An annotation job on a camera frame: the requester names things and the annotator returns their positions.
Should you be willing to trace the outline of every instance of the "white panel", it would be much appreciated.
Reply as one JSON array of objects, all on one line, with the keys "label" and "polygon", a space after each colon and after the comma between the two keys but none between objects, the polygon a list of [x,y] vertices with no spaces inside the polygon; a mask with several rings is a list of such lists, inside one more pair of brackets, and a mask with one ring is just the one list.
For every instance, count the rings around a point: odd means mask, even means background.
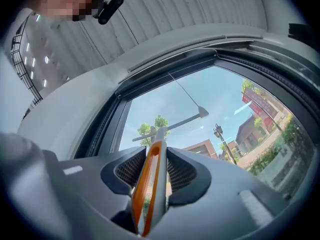
[{"label": "white panel", "polygon": [[187,48],[193,44],[206,41],[213,42],[215,39],[222,41],[226,36],[243,36],[260,39],[264,32],[264,30],[257,27],[230,23],[192,25],[182,29],[175,29],[149,39],[121,55],[117,58],[116,62],[121,62],[129,71],[132,71],[162,55],[181,48]]},{"label": "white panel", "polygon": [[248,3],[248,12],[251,16],[251,26],[267,29],[266,13],[261,0],[246,0]]},{"label": "white panel", "polygon": [[200,0],[185,0],[189,13],[192,15],[194,24],[207,23],[206,16]]},{"label": "white panel", "polygon": [[148,15],[143,15],[144,12],[142,12],[142,17],[148,16],[152,17],[153,21],[155,22],[156,27],[158,28],[159,34],[166,33],[170,30],[172,30],[172,27],[169,23],[167,12],[168,10],[164,7],[164,4],[161,0],[143,0],[147,6],[147,9],[149,10]]},{"label": "white panel", "polygon": [[182,27],[191,26],[195,24],[193,15],[190,12],[190,7],[186,0],[172,0],[173,6],[177,9],[179,18],[182,20]]},{"label": "white panel", "polygon": [[16,133],[33,95],[20,80],[0,47],[0,132]]},{"label": "white panel", "polygon": [[199,0],[207,23],[221,23],[221,17],[215,0]]},{"label": "white panel", "polygon": [[171,29],[179,29],[184,26],[182,15],[179,13],[174,0],[161,0],[165,15],[170,23]]},{"label": "white panel", "polygon": [[119,11],[139,44],[160,33],[144,0],[124,0]]},{"label": "white panel", "polygon": [[18,134],[54,152],[60,161],[72,158],[93,118],[126,74],[125,68],[113,63],[68,81],[31,110]]}]

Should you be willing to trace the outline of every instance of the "green tree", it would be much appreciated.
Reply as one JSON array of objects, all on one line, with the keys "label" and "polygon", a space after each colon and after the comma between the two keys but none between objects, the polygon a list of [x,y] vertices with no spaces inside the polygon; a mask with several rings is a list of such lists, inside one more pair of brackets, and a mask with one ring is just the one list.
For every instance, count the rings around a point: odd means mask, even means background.
[{"label": "green tree", "polygon": [[245,92],[246,88],[252,89],[256,94],[259,94],[259,95],[262,94],[261,89],[258,88],[253,82],[251,82],[247,79],[244,79],[243,84],[242,84],[242,92],[243,93]]},{"label": "green tree", "polygon": [[264,136],[266,135],[266,131],[262,128],[262,119],[258,117],[254,120],[254,127],[257,128],[261,134]]},{"label": "green tree", "polygon": [[228,161],[228,162],[230,162],[230,158],[229,158],[229,156],[226,154],[226,155],[224,155],[224,158],[225,158],[225,161]]},{"label": "green tree", "polygon": [[234,157],[234,159],[236,159],[239,156],[238,150],[234,147],[233,149],[231,149],[231,153]]},{"label": "green tree", "polygon": [[[157,131],[160,127],[168,127],[168,121],[162,117],[161,115],[158,115],[156,119],[154,120],[154,132]],[[137,130],[140,136],[145,136],[151,133],[152,126],[150,126],[147,123],[141,124],[140,128]],[[167,131],[165,133],[164,139],[166,140],[168,135],[170,134],[170,131]],[[144,138],[140,141],[141,146],[147,146],[150,147],[153,142],[153,138]]]},{"label": "green tree", "polygon": [[259,128],[259,127],[262,127],[262,119],[261,117],[258,117],[254,120],[254,127],[255,128]]},{"label": "green tree", "polygon": [[221,149],[222,151],[226,152],[226,147],[225,147],[225,145],[224,145],[223,143],[221,143],[220,149]]},{"label": "green tree", "polygon": [[289,147],[291,147],[294,152],[293,156],[300,158],[303,161],[304,169],[308,168],[313,153],[313,145],[306,135],[299,122],[291,114],[286,118],[287,124],[281,136]]}]

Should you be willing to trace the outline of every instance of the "shrub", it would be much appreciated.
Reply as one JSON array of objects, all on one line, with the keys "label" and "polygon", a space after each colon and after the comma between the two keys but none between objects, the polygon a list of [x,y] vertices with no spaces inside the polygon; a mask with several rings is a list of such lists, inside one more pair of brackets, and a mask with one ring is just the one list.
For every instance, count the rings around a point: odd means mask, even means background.
[{"label": "shrub", "polygon": [[299,125],[296,120],[291,116],[287,117],[287,125],[285,127],[285,130],[281,134],[283,137],[283,140],[286,144],[293,144],[297,141],[297,138],[299,136]]},{"label": "shrub", "polygon": [[151,196],[146,196],[144,199],[144,204],[143,204],[143,219],[146,221],[147,218],[147,212],[150,206],[150,201],[151,201]]},{"label": "shrub", "polygon": [[270,164],[270,162],[278,155],[281,147],[276,144],[270,145],[251,166],[250,173],[253,175],[257,175],[258,173],[262,172],[264,168]]}]

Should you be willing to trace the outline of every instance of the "street lamp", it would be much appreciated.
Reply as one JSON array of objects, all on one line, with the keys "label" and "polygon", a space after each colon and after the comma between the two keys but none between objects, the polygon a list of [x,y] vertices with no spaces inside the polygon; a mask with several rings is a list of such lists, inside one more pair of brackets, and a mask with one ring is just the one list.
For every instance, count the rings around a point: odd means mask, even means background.
[{"label": "street lamp", "polygon": [[232,155],[232,152],[231,152],[230,148],[228,147],[227,143],[225,142],[224,137],[222,137],[222,134],[223,134],[224,132],[222,131],[221,126],[219,126],[218,124],[215,124],[215,128],[214,128],[213,130],[214,130],[214,132],[213,132],[214,135],[215,135],[217,138],[219,138],[219,139],[222,141],[223,145],[225,146],[226,152],[228,153],[229,158],[231,159],[231,161],[232,161],[235,165],[237,165],[237,162],[236,162],[234,156]]}]

